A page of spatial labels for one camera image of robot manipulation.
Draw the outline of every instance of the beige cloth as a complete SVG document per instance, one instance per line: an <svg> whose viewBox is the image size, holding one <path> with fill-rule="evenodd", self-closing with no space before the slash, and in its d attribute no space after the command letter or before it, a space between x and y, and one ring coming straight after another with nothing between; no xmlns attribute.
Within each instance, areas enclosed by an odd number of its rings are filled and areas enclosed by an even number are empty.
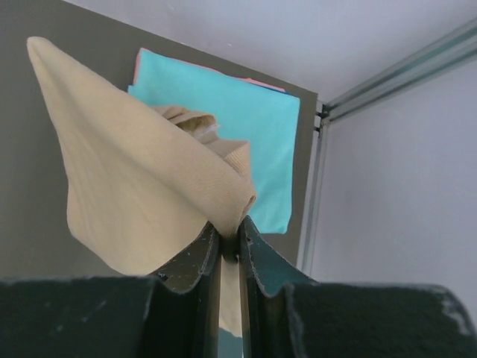
<svg viewBox="0 0 477 358"><path fill-rule="evenodd" d="M147 107L48 40L29 38L28 53L60 141L76 239L116 271L148 274L207 220L235 235L256 195L246 142L207 132L211 115ZM238 272L222 264L220 325L240 336Z"/></svg>

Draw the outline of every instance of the cloth fold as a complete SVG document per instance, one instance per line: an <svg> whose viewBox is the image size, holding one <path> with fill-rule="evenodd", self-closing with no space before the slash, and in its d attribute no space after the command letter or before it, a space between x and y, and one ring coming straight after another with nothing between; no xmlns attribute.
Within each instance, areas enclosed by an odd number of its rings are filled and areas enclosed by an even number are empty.
<svg viewBox="0 0 477 358"><path fill-rule="evenodd" d="M179 105L213 113L223 139L250 142L258 193L250 216L261 233L285 233L292 212L300 99L142 49L128 93L148 106Z"/></svg>
<svg viewBox="0 0 477 358"><path fill-rule="evenodd" d="M197 139L213 116L149 108L46 39L29 38L28 54L60 142L76 239L116 271L148 274L207 221L235 236L256 197L247 142L214 131ZM238 268L227 265L220 325L239 336Z"/></svg>

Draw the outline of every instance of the metal bar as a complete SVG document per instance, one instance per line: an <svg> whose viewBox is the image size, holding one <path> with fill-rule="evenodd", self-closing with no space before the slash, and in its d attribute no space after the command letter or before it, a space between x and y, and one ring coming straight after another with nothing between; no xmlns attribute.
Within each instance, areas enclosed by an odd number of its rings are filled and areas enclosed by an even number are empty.
<svg viewBox="0 0 477 358"><path fill-rule="evenodd" d="M326 104L330 121L375 104L477 57L477 19Z"/></svg>
<svg viewBox="0 0 477 358"><path fill-rule="evenodd" d="M297 267L301 272L310 276L312 275L313 253L317 240L318 208L328 138L328 125L326 123L327 121L324 120L319 135L315 132L313 137L312 158L310 160L305 209L303 211L305 215L303 215L300 246L298 248Z"/></svg>

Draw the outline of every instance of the gray wall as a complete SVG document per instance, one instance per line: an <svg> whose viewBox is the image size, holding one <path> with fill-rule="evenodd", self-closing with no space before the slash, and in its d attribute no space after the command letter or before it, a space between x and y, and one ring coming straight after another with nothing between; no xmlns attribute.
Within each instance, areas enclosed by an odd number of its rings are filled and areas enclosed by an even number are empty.
<svg viewBox="0 0 477 358"><path fill-rule="evenodd" d="M440 283L477 321L477 61L331 124L313 276Z"/></svg>

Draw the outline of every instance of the blue towel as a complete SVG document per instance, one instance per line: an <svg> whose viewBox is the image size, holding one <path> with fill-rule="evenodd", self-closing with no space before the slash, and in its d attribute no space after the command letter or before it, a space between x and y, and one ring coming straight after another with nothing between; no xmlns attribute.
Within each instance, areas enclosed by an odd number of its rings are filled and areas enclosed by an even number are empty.
<svg viewBox="0 0 477 358"><path fill-rule="evenodd" d="M249 141L257 191L249 215L261 233L285 233L300 99L141 51L136 83L128 93L148 106L178 105L211 113L221 138Z"/></svg>

